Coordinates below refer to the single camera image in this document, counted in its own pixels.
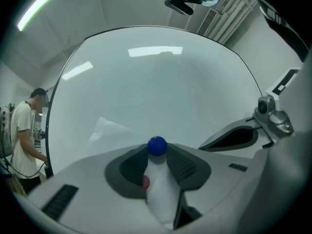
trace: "man's hand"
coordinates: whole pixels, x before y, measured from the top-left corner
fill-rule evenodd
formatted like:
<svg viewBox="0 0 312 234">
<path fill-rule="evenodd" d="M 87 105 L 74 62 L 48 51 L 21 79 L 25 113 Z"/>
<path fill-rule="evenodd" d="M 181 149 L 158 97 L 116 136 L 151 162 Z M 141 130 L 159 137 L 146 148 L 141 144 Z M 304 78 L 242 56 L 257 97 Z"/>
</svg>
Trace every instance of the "man's hand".
<svg viewBox="0 0 312 234">
<path fill-rule="evenodd" d="M 34 147 L 33 143 L 31 142 L 29 138 L 29 130 L 24 130 L 19 132 L 19 142 L 22 149 L 31 155 L 32 157 L 35 157 L 37 159 L 42 160 L 44 163 L 46 163 L 47 157 L 43 154 L 39 153 L 36 148 Z"/>
</svg>

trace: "white wall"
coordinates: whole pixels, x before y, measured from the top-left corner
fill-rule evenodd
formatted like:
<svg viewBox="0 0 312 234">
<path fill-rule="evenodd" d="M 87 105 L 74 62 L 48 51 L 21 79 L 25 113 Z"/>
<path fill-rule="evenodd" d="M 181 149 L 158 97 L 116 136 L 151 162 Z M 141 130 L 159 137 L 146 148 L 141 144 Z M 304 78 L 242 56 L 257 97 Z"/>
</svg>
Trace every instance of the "white wall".
<svg viewBox="0 0 312 234">
<path fill-rule="evenodd" d="M 232 50 L 240 55 L 260 90 L 270 87 L 288 68 L 302 66 L 295 51 L 258 15 Z"/>
<path fill-rule="evenodd" d="M 62 60 L 50 67 L 45 74 L 40 87 L 45 90 L 54 87 L 65 64 L 66 60 Z"/>
<path fill-rule="evenodd" d="M 0 106 L 27 100 L 33 90 L 0 60 Z"/>
</svg>

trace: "ceiling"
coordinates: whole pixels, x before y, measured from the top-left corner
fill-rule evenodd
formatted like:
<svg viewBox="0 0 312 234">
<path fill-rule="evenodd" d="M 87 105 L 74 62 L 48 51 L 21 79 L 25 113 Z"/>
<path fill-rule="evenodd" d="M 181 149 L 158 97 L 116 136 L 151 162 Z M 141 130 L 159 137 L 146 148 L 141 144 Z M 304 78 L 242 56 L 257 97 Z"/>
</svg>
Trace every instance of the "ceiling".
<svg viewBox="0 0 312 234">
<path fill-rule="evenodd" d="M 32 1 L 21 9 L 22 14 Z M 209 7 L 197 5 L 194 14 L 188 17 L 169 9 L 164 1 L 49 0 L 22 32 L 12 22 L 1 59 L 36 87 L 48 69 L 65 62 L 92 34 L 132 25 L 164 25 L 196 32 L 209 10 Z"/>
</svg>

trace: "ceiling light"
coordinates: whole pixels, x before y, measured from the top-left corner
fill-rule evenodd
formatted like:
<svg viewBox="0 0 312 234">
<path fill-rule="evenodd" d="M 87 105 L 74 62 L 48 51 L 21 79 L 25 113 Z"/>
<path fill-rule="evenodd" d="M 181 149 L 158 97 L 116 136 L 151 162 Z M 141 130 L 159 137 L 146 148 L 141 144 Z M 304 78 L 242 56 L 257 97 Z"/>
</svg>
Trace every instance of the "ceiling light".
<svg viewBox="0 0 312 234">
<path fill-rule="evenodd" d="M 23 30 L 27 22 L 30 20 L 30 18 L 36 13 L 37 10 L 40 9 L 41 6 L 43 6 L 48 0 L 36 0 L 30 8 L 26 11 L 24 16 L 21 18 L 21 20 L 18 23 L 18 28 L 20 31 Z"/>
<path fill-rule="evenodd" d="M 76 67 L 76 68 L 73 68 L 71 71 L 69 71 L 68 73 L 66 73 L 65 75 L 62 75 L 62 78 L 64 80 L 68 80 L 69 78 L 73 77 L 73 76 L 76 76 L 90 68 L 93 68 L 91 62 L 87 61 L 86 63 Z"/>
<path fill-rule="evenodd" d="M 128 52 L 131 57 L 158 55 L 162 52 L 172 52 L 174 55 L 180 55 L 182 53 L 182 49 L 183 47 L 156 46 L 129 49 Z"/>
</svg>

